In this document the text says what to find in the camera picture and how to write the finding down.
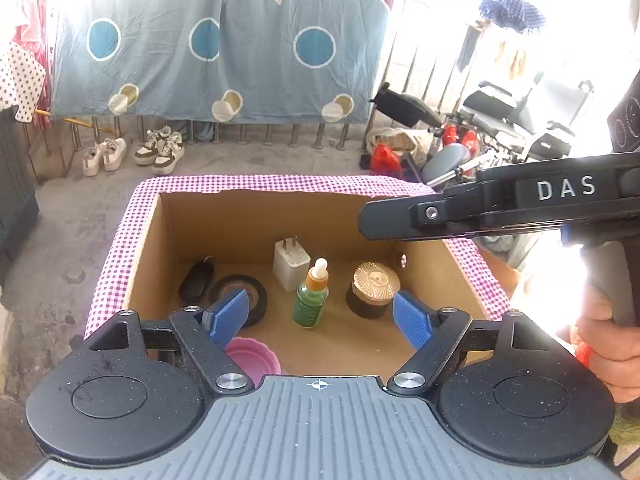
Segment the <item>white power adapter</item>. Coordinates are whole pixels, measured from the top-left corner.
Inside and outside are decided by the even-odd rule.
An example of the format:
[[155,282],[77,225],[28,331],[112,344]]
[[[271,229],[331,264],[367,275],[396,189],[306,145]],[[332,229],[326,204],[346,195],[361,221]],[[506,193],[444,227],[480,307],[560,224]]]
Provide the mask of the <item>white power adapter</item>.
[[273,273],[287,292],[293,292],[305,281],[311,258],[296,238],[276,242],[273,253]]

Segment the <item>orange dropper cap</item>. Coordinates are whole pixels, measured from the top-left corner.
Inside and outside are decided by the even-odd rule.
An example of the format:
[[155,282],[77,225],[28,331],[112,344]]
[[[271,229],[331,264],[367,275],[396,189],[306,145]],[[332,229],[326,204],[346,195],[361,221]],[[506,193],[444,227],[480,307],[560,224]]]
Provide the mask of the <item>orange dropper cap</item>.
[[315,265],[306,274],[305,285],[310,290],[325,290],[329,281],[329,272],[326,270],[327,262],[324,258],[318,258]]

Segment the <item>concrete floor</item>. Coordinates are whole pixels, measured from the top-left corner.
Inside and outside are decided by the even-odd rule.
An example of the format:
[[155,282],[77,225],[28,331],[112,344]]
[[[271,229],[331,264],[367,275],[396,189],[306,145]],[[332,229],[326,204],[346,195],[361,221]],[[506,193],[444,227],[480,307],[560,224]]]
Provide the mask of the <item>concrete floor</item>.
[[[362,130],[354,129],[354,137],[361,138]],[[274,129],[273,146],[263,145],[263,127],[249,128],[251,142],[245,146],[235,142],[235,130],[223,130],[223,144],[187,145],[174,174],[363,173],[360,141],[348,141],[341,152],[330,146],[339,135],[338,126],[328,127],[324,149],[314,150],[311,128],[301,131],[298,148],[287,146],[290,127]],[[0,315],[0,349],[3,317],[6,340],[0,355],[0,473],[9,479],[20,478],[41,459],[24,423],[24,403],[41,378],[82,341],[94,286],[120,218],[137,184],[152,176],[150,168],[132,160],[133,137],[118,171],[85,178],[78,152],[66,178],[36,190],[40,218],[0,299],[8,311]],[[85,146],[93,142],[89,131],[82,132],[82,140]]]

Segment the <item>pink checkered cloth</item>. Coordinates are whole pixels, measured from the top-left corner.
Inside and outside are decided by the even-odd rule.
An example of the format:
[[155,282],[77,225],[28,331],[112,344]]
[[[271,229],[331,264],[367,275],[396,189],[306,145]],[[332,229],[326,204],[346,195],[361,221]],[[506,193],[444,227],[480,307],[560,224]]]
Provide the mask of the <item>pink checkered cloth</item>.
[[[123,302],[140,235],[156,194],[172,192],[218,193],[227,189],[259,191],[303,191],[364,196],[417,196],[433,192],[423,184],[412,184],[386,176],[298,176],[298,175],[195,175],[150,178],[136,187],[95,287],[84,336],[123,308]],[[501,319],[509,300],[469,240],[446,240],[451,253],[480,298],[491,319]]]

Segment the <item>screw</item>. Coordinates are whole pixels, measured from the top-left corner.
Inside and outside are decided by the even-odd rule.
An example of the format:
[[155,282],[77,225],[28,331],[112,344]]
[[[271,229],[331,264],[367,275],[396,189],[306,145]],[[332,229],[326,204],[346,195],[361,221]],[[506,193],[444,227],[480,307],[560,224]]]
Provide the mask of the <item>screw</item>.
[[425,382],[424,377],[415,372],[402,372],[394,377],[394,383],[401,388],[417,388]]
[[440,214],[437,207],[430,205],[424,212],[429,220],[435,220]]
[[220,377],[216,379],[216,384],[224,390],[237,390],[238,388],[247,386],[248,383],[249,379],[246,376],[234,372],[220,375]]

